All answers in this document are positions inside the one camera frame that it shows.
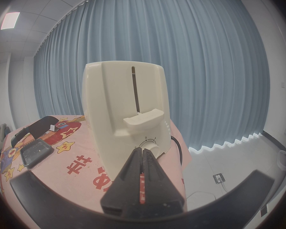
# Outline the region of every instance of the white cable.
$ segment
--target white cable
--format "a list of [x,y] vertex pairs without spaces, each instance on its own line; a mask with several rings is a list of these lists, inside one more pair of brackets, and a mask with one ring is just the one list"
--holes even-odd
[[224,182],[222,181],[221,178],[219,178],[219,181],[221,182],[222,188],[226,191],[226,193],[228,193],[228,191],[226,190],[225,186],[224,186]]
[[194,193],[207,193],[207,192],[196,191],[196,192],[194,192]]
[[221,185],[222,185],[222,188],[226,191],[226,193],[228,193],[228,191],[226,190],[226,187],[224,186],[223,182],[221,183]]

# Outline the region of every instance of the knife handle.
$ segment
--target knife handle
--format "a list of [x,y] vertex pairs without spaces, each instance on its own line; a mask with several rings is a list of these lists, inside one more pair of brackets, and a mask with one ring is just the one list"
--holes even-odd
[[21,131],[19,131],[11,140],[11,146],[15,147],[15,145],[24,138],[25,135],[29,133],[29,127],[23,128]]

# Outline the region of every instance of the electrical outlet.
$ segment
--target electrical outlet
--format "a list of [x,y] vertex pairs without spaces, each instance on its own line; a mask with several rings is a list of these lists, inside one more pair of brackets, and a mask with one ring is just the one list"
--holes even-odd
[[219,173],[217,175],[214,175],[213,178],[214,178],[216,184],[219,184],[219,183],[222,183],[222,182],[226,181],[224,179],[224,176],[221,173]]

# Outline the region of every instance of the black cable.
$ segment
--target black cable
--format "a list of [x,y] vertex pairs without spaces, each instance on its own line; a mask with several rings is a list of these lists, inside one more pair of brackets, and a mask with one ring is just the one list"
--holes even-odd
[[178,142],[178,140],[176,138],[174,138],[173,136],[170,137],[178,146],[179,149],[179,155],[180,155],[180,164],[182,165],[182,150],[181,150],[181,146]]

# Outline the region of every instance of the cartoon character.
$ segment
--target cartoon character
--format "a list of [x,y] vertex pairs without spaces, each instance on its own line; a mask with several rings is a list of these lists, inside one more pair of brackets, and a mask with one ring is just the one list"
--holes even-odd
[[[84,115],[76,117],[73,120],[66,120],[66,118],[61,118],[55,125],[59,128],[59,130],[57,132],[46,132],[40,137],[40,139],[44,140],[46,143],[52,146],[76,132],[82,125],[80,122],[84,120]],[[11,168],[11,163],[20,155],[20,150],[32,141],[34,141],[34,137],[31,134],[27,134],[19,143],[15,145],[14,148],[9,146],[1,153],[1,174],[6,173],[8,169]]]

